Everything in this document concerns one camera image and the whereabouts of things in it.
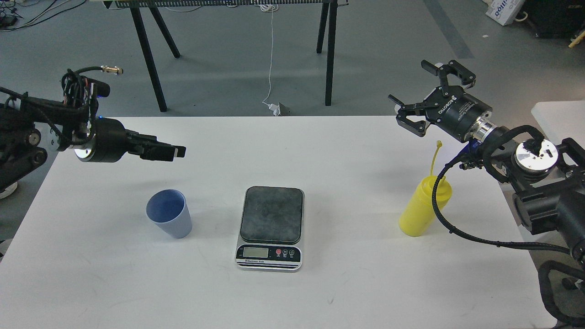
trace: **blue cup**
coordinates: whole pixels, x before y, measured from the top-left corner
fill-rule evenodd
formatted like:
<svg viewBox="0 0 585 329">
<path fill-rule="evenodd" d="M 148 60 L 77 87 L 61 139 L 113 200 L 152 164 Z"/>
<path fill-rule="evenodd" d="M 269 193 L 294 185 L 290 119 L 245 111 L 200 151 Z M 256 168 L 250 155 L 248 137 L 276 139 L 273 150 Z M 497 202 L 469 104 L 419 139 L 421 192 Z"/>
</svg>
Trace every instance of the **blue cup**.
<svg viewBox="0 0 585 329">
<path fill-rule="evenodd" d="M 186 237 L 193 228 L 185 196 L 177 190 L 163 190 L 153 195 L 146 204 L 146 215 L 175 239 Z"/>
</svg>

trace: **kitchen scale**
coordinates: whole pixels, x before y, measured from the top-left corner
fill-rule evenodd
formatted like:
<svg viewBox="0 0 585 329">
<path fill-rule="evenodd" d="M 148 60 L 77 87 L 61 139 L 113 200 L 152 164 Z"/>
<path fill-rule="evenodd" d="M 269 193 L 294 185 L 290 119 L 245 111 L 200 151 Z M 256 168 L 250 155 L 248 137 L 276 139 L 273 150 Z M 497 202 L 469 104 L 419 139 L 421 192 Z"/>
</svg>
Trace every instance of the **kitchen scale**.
<svg viewBox="0 0 585 329">
<path fill-rule="evenodd" d="M 246 191 L 236 248 L 242 269 L 295 271 L 301 267 L 303 192 L 253 186 Z"/>
</svg>

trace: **squeeze bottle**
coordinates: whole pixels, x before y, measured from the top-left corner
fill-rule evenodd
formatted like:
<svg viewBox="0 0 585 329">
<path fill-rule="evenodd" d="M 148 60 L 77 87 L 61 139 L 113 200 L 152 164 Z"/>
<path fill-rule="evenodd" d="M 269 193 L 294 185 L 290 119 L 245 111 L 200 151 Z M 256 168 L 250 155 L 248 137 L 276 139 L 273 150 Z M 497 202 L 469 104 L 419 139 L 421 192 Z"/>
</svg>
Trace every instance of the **squeeze bottle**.
<svg viewBox="0 0 585 329">
<path fill-rule="evenodd" d="M 431 163 L 431 175 L 422 179 L 398 220 L 400 229 L 411 237 L 421 236 L 436 218 L 431 201 L 433 185 L 437 179 L 437 176 L 433 175 L 433 167 L 441 146 L 443 144 L 440 140 L 437 140 L 437 149 L 433 157 L 433 162 Z M 437 205 L 440 210 L 447 204 L 452 193 L 451 185 L 443 177 L 439 182 L 436 196 Z"/>
</svg>

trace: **gray floor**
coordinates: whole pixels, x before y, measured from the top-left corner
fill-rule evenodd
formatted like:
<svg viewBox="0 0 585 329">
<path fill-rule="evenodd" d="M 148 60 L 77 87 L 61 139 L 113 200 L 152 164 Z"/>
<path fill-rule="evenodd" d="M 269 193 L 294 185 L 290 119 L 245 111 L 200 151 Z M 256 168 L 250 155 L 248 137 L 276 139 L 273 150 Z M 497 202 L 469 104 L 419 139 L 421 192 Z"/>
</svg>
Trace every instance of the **gray floor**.
<svg viewBox="0 0 585 329">
<path fill-rule="evenodd" d="M 30 19 L 49 3 L 42 0 L 19 13 Z M 475 72 L 470 93 L 494 108 L 495 123 L 509 128 L 536 125 L 530 109 L 537 102 L 585 98 L 585 44 L 570 49 L 568 40 L 535 39 L 528 25 L 502 27 L 485 11 L 480 0 L 353 0 L 340 7 L 333 105 L 326 107 L 326 51 L 315 54 L 320 6 L 281 6 L 274 13 L 268 102 L 285 104 L 293 115 L 393 115 L 389 93 L 417 102 L 438 85 L 420 68 L 422 59 L 456 59 Z M 271 115 L 261 103 L 269 89 L 271 14 L 252 6 L 190 13 L 161 8 L 182 54 L 175 59 L 150 13 L 142 12 L 168 112 L 158 110 L 130 12 L 107 10 L 100 2 L 2 33 L 0 85 L 57 100 L 67 68 L 108 64 L 125 73 L 89 75 L 112 87 L 111 96 L 100 101 L 103 116 Z M 25 177 L 12 196 L 0 200 L 0 239 L 14 235 L 49 167 Z M 572 303 L 573 297 L 566 300 Z"/>
</svg>

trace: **table leg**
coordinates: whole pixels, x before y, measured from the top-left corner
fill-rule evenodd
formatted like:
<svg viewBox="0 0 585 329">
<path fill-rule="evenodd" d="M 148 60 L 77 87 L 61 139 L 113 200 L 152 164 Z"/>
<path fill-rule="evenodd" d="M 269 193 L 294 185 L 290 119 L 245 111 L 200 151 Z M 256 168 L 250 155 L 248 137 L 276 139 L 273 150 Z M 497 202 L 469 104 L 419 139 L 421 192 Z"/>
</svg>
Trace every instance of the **table leg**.
<svg viewBox="0 0 585 329">
<path fill-rule="evenodd" d="M 154 20 L 156 21 L 157 25 L 159 26 L 160 31 L 163 32 L 164 40 L 166 40 L 168 47 L 171 49 L 171 52 L 173 53 L 173 56 L 176 59 L 181 57 L 181 54 L 177 49 L 177 45 L 175 44 L 173 37 L 171 37 L 171 33 L 168 31 L 167 25 L 164 23 L 163 17 L 160 15 L 159 9 L 157 7 L 150 7 L 150 12 L 152 13 L 152 16 L 154 17 Z"/>
<path fill-rule="evenodd" d="M 320 54 L 323 49 L 323 40 L 325 38 L 325 25 L 327 24 L 327 12 L 329 11 L 329 2 L 324 2 L 321 8 L 321 22 L 319 23 L 319 36 L 317 37 L 317 53 Z"/>
<path fill-rule="evenodd" d="M 333 60 L 335 58 L 335 29 L 337 27 L 338 0 L 333 0 L 329 6 L 329 33 L 327 39 L 327 77 L 325 82 L 325 106 L 331 106 L 333 89 Z"/>
<path fill-rule="evenodd" d="M 167 103 L 164 101 L 163 89 L 160 86 L 159 74 L 156 71 L 148 38 L 146 37 L 146 29 L 144 29 L 144 22 L 142 21 L 142 15 L 140 15 L 140 8 L 130 8 L 130 13 L 132 13 L 132 19 L 134 20 L 134 26 L 136 27 L 136 34 L 138 34 L 138 40 L 140 41 L 140 47 L 142 48 L 142 55 L 144 55 L 144 61 L 148 68 L 148 74 L 150 76 L 152 87 L 154 88 L 156 101 L 159 103 L 160 111 L 166 112 Z"/>
</svg>

